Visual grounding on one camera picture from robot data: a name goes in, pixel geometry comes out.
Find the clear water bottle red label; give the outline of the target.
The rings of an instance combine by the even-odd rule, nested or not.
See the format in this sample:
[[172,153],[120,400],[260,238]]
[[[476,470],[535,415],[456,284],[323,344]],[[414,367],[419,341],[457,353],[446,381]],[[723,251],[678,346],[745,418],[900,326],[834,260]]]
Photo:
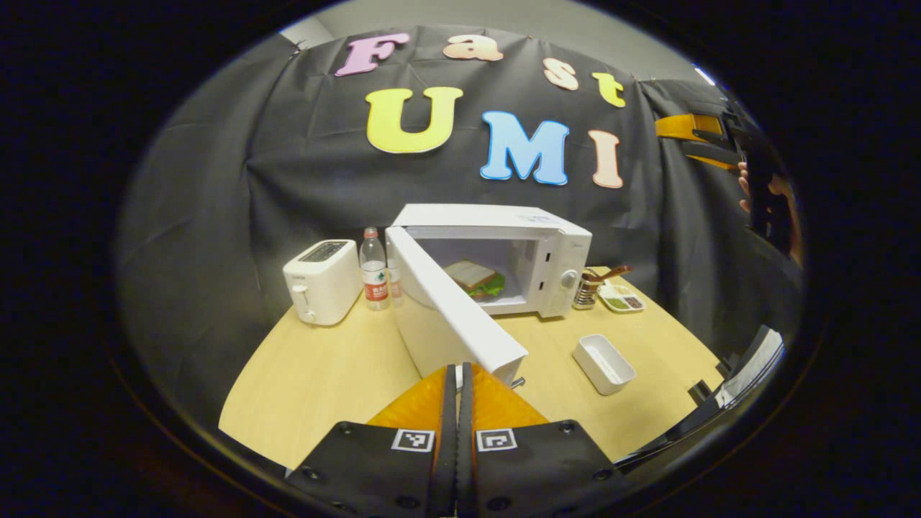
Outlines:
[[359,266],[364,283],[366,305],[372,311],[389,307],[387,255],[377,227],[366,227],[359,252]]

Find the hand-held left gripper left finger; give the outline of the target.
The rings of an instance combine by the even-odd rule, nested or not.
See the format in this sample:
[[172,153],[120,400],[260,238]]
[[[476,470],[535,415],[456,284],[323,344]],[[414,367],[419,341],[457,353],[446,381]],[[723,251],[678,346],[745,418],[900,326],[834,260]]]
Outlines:
[[456,368],[433,374],[366,423],[340,421],[286,476],[345,518],[443,518],[454,512]]

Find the white cloth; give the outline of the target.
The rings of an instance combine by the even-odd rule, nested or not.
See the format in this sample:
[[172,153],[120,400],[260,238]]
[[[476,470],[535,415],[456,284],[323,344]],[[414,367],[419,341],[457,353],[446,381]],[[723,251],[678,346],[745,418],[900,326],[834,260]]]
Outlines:
[[749,391],[762,383],[785,351],[785,341],[780,332],[762,324],[740,363],[716,391],[717,406],[720,409],[736,406]]

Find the white microwave oven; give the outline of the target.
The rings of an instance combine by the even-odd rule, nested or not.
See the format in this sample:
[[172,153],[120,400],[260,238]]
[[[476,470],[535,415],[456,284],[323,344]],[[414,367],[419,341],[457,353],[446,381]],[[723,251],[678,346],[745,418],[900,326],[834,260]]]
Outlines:
[[[474,362],[513,383],[527,350],[497,316],[566,315],[592,235],[537,207],[405,204],[385,238],[396,324],[418,373]],[[503,274],[503,293],[474,301],[444,271],[463,260]]]

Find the metal utensil holder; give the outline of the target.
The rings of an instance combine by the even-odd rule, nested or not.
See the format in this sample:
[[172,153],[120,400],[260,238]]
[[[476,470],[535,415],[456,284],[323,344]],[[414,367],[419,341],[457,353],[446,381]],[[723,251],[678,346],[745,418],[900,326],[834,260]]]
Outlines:
[[580,275],[572,307],[574,309],[591,309],[595,305],[596,293],[603,282],[602,276],[594,269],[584,269]]

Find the white divided seasoning dish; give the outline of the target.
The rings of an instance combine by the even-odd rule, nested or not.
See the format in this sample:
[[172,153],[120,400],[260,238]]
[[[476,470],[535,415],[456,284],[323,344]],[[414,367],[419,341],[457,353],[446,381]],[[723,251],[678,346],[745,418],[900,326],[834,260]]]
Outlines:
[[628,286],[602,284],[596,292],[600,302],[615,314],[637,314],[645,311],[645,302]]

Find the white rectangular tray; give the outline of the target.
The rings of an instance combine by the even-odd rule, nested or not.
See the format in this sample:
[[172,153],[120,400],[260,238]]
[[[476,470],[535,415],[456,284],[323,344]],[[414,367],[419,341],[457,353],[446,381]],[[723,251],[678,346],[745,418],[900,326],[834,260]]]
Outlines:
[[635,380],[635,368],[605,335],[580,337],[572,356],[601,396],[611,396]]

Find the lettuce sandwich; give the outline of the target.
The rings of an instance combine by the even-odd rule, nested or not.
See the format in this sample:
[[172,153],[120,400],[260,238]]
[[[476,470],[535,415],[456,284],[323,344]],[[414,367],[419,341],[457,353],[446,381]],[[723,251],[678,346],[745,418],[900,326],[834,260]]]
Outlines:
[[494,299],[503,293],[506,285],[503,274],[473,261],[451,263],[444,271],[474,301]]

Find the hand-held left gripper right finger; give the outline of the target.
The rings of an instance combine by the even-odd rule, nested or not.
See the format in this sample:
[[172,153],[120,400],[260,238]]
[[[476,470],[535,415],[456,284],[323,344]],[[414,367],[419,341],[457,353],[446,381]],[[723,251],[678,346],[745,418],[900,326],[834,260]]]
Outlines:
[[550,421],[486,368],[463,365],[458,518],[582,518],[630,487],[579,421]]

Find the white toaster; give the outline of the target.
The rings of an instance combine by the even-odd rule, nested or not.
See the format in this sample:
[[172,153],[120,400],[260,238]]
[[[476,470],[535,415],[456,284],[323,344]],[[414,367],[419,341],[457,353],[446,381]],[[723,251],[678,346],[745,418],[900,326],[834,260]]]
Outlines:
[[339,324],[364,291],[355,240],[320,240],[283,266],[287,291],[300,321]]

